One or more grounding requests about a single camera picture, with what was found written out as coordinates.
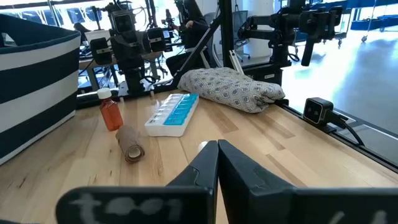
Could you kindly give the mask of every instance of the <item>wooden tabletop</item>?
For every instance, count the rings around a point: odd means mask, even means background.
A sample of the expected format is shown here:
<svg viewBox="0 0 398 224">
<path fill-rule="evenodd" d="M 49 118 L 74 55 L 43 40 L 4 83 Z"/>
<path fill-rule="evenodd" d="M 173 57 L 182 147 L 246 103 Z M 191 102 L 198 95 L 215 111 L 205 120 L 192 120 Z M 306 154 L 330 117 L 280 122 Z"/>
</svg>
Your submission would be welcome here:
<svg viewBox="0 0 398 224">
<path fill-rule="evenodd" d="M 271 106 L 248 114 L 200 98 L 180 138 L 152 138 L 144 123 L 169 93 L 120 103 L 124 123 L 142 134 L 143 160 L 128 164 L 98 107 L 76 116 L 0 167 L 0 219 L 55 223 L 54 207 L 68 190 L 87 185 L 165 185 L 203 141 L 226 139 L 298 187 L 396 187 L 398 175 Z M 217 222 L 227 223 L 221 192 Z"/>
</svg>

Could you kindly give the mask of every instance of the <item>striped basket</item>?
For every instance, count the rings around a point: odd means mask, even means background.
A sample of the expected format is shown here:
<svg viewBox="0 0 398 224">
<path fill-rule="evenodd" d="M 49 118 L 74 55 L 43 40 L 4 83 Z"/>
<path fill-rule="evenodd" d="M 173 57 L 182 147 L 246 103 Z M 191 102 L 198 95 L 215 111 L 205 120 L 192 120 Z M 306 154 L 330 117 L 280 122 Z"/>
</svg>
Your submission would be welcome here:
<svg viewBox="0 0 398 224">
<path fill-rule="evenodd" d="M 1 165 L 75 114 L 80 33 L 1 14 L 0 33 Z"/>
</svg>

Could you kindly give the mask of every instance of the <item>camera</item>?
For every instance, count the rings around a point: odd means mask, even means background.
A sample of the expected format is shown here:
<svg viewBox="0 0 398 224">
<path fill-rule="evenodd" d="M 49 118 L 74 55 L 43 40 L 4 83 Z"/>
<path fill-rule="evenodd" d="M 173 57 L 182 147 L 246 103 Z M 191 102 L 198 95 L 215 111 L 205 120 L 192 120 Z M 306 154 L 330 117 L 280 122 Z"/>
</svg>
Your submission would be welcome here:
<svg viewBox="0 0 398 224">
<path fill-rule="evenodd" d="M 173 46 L 171 45 L 171 43 L 172 43 L 172 38 L 174 38 L 174 28 L 173 28 L 174 18 L 172 18 L 169 9 L 166 9 L 166 19 L 162 19 L 162 24 L 167 26 L 167 28 L 163 28 L 163 34 L 166 44 L 169 44 L 169 46 L 167 46 L 164 51 L 172 52 Z"/>
<path fill-rule="evenodd" d="M 129 92 L 143 91 L 141 80 L 145 74 L 141 55 L 165 50 L 163 30 L 155 27 L 144 32 L 136 31 L 136 16 L 128 2 L 121 4 L 114 0 L 114 3 L 109 3 L 100 10 L 108 12 L 112 29 L 109 30 L 111 37 L 108 40 L 101 38 L 90 42 L 95 62 L 98 65 L 111 64 L 114 55 L 119 69 L 126 77 Z"/>
<path fill-rule="evenodd" d="M 316 126 L 326 126 L 330 122 L 327 118 L 329 111 L 333 111 L 333 103 L 319 97 L 308 98 L 305 101 L 303 117 Z"/>
</svg>

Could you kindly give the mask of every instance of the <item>black cable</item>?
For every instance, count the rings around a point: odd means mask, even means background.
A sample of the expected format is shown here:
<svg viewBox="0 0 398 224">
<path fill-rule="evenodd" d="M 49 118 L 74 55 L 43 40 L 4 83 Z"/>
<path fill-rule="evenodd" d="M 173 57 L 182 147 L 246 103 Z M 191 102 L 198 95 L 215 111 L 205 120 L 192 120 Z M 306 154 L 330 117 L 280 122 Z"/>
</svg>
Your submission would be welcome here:
<svg viewBox="0 0 398 224">
<path fill-rule="evenodd" d="M 298 56 L 297 54 L 291 54 L 291 53 L 289 53 L 289 57 L 290 57 L 290 59 L 292 59 L 294 62 L 299 62 L 299 61 L 300 61 L 300 58 L 299 58 L 299 56 Z"/>
<path fill-rule="evenodd" d="M 79 72 L 79 75 L 83 74 L 83 72 L 85 72 L 87 70 L 87 68 L 94 62 L 94 59 L 92 59 L 89 64 L 85 67 L 85 69 L 83 69 L 81 72 Z"/>
<path fill-rule="evenodd" d="M 176 54 L 176 55 L 179 55 L 183 50 L 185 50 L 185 48 L 182 48 L 182 50 L 181 50 L 178 54 Z"/>
<path fill-rule="evenodd" d="M 354 138 L 357 140 L 358 144 L 360 146 L 365 146 L 362 139 L 358 136 L 358 134 L 354 131 L 354 129 L 350 125 L 348 125 L 346 122 L 343 122 L 343 124 L 344 124 L 344 127 L 346 127 L 346 129 L 354 136 Z"/>
<path fill-rule="evenodd" d="M 155 84 L 156 83 L 156 78 L 153 77 L 153 76 L 150 76 L 150 75 L 146 75 L 146 76 L 144 76 L 144 78 L 141 78 L 141 80 L 143 80 L 143 79 L 147 80 L 147 82 L 149 82 L 151 84 Z"/>
<path fill-rule="evenodd" d="M 138 15 L 138 14 L 140 14 L 142 11 L 144 11 L 144 14 L 145 14 L 145 23 L 144 23 L 144 25 L 143 25 L 140 29 L 138 29 L 138 30 L 141 30 L 142 28 L 145 27 L 145 24 L 147 24 L 147 12 L 145 11 L 145 8 L 142 7 L 142 6 L 140 6 L 140 7 L 138 7 L 138 8 L 135 8 L 135 9 L 132 9 L 132 11 L 134 12 L 134 10 L 136 10 L 136 9 L 141 9 L 141 11 L 135 13 L 135 14 L 134 14 L 135 16 Z"/>
<path fill-rule="evenodd" d="M 240 12 L 237 0 L 235 0 L 235 9 L 234 10 L 235 10 L 235 12 Z M 243 24 L 242 15 L 240 13 L 238 15 L 239 15 L 240 24 L 242 25 Z"/>
</svg>

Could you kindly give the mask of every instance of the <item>brown roll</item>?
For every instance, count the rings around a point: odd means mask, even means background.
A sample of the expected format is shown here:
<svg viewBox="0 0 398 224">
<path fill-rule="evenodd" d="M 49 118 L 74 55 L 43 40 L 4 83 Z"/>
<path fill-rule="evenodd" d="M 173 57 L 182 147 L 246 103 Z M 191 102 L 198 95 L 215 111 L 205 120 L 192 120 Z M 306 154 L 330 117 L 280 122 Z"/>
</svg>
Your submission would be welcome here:
<svg viewBox="0 0 398 224">
<path fill-rule="evenodd" d="M 131 126 L 122 125 L 116 133 L 116 139 L 128 162 L 138 162 L 144 155 L 144 149 L 139 143 L 139 133 Z"/>
</svg>

